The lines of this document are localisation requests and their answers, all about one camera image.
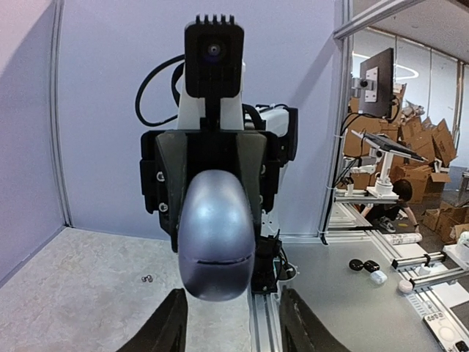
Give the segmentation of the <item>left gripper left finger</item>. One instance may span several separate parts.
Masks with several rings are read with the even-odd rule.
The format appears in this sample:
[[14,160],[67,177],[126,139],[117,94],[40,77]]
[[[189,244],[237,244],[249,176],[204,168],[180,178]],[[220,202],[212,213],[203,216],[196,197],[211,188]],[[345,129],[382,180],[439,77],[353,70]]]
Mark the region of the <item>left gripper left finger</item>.
[[185,290],[173,289],[117,352],[184,352],[188,324]]

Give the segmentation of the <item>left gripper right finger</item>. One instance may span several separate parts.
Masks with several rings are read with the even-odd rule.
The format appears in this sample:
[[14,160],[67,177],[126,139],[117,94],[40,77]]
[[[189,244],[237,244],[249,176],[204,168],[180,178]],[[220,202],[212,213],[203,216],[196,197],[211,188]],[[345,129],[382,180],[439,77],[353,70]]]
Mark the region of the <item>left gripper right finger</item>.
[[293,288],[282,288],[279,320],[282,351],[350,351],[329,332]]

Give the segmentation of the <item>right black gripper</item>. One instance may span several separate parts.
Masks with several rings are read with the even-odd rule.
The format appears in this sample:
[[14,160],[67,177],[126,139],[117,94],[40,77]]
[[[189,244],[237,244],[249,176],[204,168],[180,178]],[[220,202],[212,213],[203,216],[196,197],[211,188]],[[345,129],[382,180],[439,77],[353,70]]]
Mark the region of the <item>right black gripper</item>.
[[140,147],[145,208],[158,214],[174,253],[189,188],[197,183],[211,186],[220,177],[240,188],[254,237],[259,238],[262,214],[273,209],[278,193],[284,138],[270,131],[147,131]]

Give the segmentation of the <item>blue-grey charging case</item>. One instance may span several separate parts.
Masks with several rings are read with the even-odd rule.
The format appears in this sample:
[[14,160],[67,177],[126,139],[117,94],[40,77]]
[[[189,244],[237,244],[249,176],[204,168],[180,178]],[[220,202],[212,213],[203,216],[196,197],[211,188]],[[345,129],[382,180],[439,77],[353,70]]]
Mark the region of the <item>blue-grey charging case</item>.
[[229,301],[245,292],[254,271],[254,224],[243,187],[232,173],[212,169],[192,179],[178,248],[182,283],[193,297]]

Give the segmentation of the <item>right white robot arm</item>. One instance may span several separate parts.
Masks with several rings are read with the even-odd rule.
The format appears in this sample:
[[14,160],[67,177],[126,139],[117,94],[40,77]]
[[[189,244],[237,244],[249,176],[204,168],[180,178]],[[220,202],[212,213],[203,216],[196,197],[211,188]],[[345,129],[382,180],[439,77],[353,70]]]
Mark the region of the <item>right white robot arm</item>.
[[205,301],[272,293],[283,260],[274,202],[296,156],[298,110],[173,89],[177,127],[141,137],[145,208],[171,239],[185,289]]

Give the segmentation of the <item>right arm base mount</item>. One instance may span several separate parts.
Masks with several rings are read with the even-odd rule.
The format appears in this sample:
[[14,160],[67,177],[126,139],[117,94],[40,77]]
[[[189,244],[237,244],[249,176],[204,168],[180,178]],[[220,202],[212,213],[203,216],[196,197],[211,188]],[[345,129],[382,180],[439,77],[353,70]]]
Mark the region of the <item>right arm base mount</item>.
[[253,294],[276,293],[279,281],[294,279],[297,273],[296,267],[287,259],[280,239],[280,231],[275,235],[259,238],[251,278]]

